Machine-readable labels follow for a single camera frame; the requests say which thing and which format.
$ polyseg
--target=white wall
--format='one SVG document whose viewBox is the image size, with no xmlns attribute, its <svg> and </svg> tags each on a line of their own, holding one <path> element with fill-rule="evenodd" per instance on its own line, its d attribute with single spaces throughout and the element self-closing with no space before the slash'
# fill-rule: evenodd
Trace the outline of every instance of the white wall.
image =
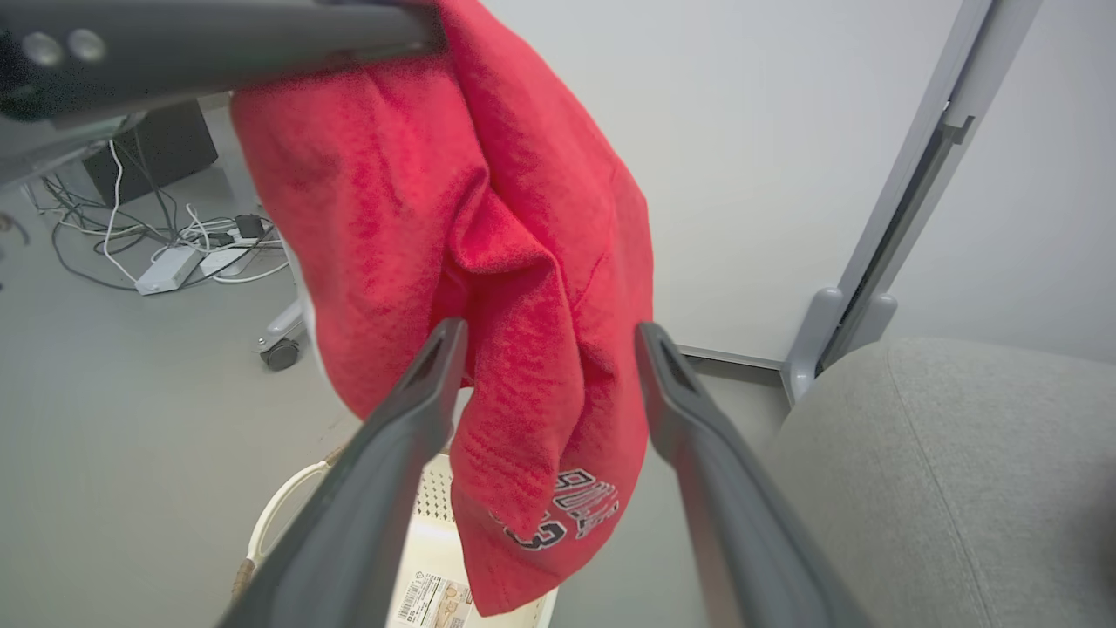
<svg viewBox="0 0 1116 628">
<path fill-rule="evenodd" d="M 1047 0 L 891 288 L 889 336 L 1116 364 L 1116 2 Z"/>
<path fill-rule="evenodd" d="M 836 284 L 961 0 L 484 0 L 550 64 L 651 206 L 655 318 L 782 361 Z"/>
</svg>

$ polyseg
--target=gray floor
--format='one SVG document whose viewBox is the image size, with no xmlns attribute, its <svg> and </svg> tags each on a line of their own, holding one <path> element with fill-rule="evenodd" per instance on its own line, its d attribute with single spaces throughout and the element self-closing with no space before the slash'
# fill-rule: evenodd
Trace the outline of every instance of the gray floor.
<svg viewBox="0 0 1116 628">
<path fill-rule="evenodd" d="M 171 187 L 203 218 L 239 212 L 229 180 L 241 165 L 213 124 L 222 162 Z M 270 374 L 249 351 L 294 298 L 291 274 L 112 290 L 59 265 L 21 197 L 0 203 L 32 238 L 0 234 L 0 625 L 211 626 L 268 496 L 358 427 L 311 360 Z M 132 209 L 155 220 L 150 199 Z M 73 264 L 116 277 L 92 238 L 62 235 Z M 142 271 L 152 250 L 121 259 Z M 788 412 L 778 378 L 700 371 L 762 450 Z M 651 451 L 616 534 L 562 586 L 551 626 L 606 622 L 704 625 L 677 486 Z"/>
</svg>

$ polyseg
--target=black speaker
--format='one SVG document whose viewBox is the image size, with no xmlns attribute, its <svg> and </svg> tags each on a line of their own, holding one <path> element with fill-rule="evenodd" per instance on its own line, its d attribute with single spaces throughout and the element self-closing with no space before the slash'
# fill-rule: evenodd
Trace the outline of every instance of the black speaker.
<svg viewBox="0 0 1116 628">
<path fill-rule="evenodd" d="M 198 100 L 190 100 L 147 113 L 131 131 L 115 138 L 116 155 L 124 165 L 121 203 L 142 196 L 153 187 L 141 170 L 146 167 L 158 186 L 164 186 L 209 167 L 217 161 L 217 148 Z M 83 162 L 89 178 L 105 203 L 114 202 L 116 162 L 108 147 Z"/>
</svg>

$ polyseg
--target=screw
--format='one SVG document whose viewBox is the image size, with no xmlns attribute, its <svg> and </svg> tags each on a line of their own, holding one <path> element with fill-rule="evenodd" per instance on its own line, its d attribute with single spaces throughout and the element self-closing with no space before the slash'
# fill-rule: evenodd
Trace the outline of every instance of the screw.
<svg viewBox="0 0 1116 628">
<path fill-rule="evenodd" d="M 23 54 L 31 62 L 54 67 L 62 61 L 62 47 L 46 32 L 32 32 L 23 38 Z"/>
<path fill-rule="evenodd" d="M 75 30 L 66 41 L 69 44 L 70 52 L 74 52 L 75 57 L 87 64 L 96 64 L 104 60 L 107 52 L 105 40 L 89 29 L 79 28 Z"/>
</svg>

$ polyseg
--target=black metal bar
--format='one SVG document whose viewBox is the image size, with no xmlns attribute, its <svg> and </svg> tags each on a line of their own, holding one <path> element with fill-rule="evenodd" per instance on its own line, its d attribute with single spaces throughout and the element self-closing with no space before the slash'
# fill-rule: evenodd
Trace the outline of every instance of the black metal bar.
<svg viewBox="0 0 1116 628">
<path fill-rule="evenodd" d="M 384 625 L 422 467 L 450 436 L 466 330 L 434 330 L 221 627 Z"/>
<path fill-rule="evenodd" d="M 0 113 L 78 124 L 443 45 L 433 7 L 397 2 L 8 0 Z"/>
<path fill-rule="evenodd" d="M 635 351 L 652 443 L 679 476 L 710 621 L 869 626 L 666 332 L 641 325 Z"/>
</svg>

